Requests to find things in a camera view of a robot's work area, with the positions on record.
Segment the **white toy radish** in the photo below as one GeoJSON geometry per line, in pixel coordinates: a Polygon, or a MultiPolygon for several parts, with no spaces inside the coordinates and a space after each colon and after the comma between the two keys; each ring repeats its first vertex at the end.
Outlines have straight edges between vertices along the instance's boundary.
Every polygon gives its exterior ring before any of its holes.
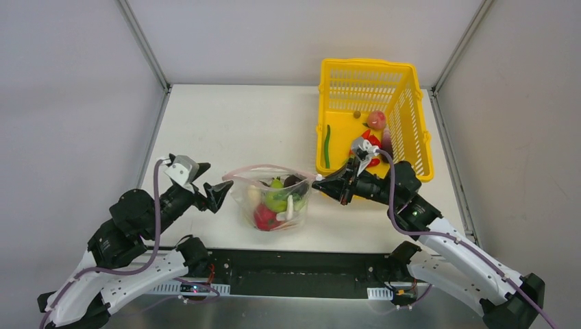
{"type": "Polygon", "coordinates": [[[310,193],[309,190],[304,188],[296,189],[291,193],[293,198],[294,212],[299,212],[306,206],[309,198],[309,193],[310,193]]]}
{"type": "Polygon", "coordinates": [[[279,212],[276,215],[276,220],[279,222],[289,222],[295,217],[294,199],[292,195],[287,197],[287,207],[284,212],[279,212]]]}

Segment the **dark toy avocado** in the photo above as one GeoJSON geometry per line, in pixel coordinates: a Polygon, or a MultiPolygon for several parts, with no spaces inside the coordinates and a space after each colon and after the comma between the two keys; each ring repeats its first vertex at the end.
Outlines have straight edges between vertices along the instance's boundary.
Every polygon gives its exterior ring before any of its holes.
{"type": "Polygon", "coordinates": [[[298,188],[304,183],[305,178],[300,175],[290,175],[284,180],[284,188],[298,188]]]}

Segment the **red toy bell pepper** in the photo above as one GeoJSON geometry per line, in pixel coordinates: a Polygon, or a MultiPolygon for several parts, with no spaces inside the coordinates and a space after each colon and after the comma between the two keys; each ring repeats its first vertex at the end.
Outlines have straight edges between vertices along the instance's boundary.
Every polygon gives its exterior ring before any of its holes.
{"type": "Polygon", "coordinates": [[[277,213],[268,209],[264,204],[259,204],[254,210],[254,223],[258,230],[271,231],[283,224],[277,220],[277,213]]]}

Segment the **clear pink zip top bag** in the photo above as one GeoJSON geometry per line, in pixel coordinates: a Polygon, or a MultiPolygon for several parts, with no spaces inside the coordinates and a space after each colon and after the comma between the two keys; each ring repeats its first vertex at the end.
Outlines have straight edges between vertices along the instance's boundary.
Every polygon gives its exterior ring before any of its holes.
{"type": "Polygon", "coordinates": [[[274,164],[255,164],[226,173],[243,219],[261,232],[296,228],[307,218],[312,183],[319,174],[274,164]]]}

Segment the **green toy apple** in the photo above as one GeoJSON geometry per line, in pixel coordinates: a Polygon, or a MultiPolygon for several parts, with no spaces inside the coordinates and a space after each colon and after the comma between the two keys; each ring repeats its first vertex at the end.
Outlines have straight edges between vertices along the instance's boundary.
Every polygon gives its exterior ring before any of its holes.
{"type": "Polygon", "coordinates": [[[284,189],[283,182],[274,178],[270,184],[273,191],[268,191],[264,197],[264,204],[273,212],[284,212],[287,207],[288,191],[284,189]]]}

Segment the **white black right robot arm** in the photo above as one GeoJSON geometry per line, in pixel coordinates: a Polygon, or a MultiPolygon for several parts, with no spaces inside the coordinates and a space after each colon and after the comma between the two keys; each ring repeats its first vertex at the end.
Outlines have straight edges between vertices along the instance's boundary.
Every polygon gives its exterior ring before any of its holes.
{"type": "Polygon", "coordinates": [[[388,206],[394,228],[410,238],[392,253],[389,272],[399,281],[424,281],[467,305],[488,328],[529,328],[543,310],[545,283],[501,264],[463,236],[419,194],[421,182],[409,162],[396,163],[384,178],[358,170],[351,158],[312,187],[347,205],[355,196],[388,206]]]}

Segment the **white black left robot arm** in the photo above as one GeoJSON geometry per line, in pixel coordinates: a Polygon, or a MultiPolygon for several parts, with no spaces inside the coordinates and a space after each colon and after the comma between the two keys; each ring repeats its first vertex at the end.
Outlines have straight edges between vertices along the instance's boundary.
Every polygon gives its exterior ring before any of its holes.
{"type": "Polygon", "coordinates": [[[163,193],[134,188],[119,197],[66,282],[38,296],[40,327],[101,328],[126,304],[168,280],[211,291],[215,267],[201,239],[186,235],[160,254],[161,234],[189,208],[217,212],[223,205],[233,181],[195,186],[209,168],[188,156],[158,159],[153,172],[164,172],[171,186],[163,193]]]}

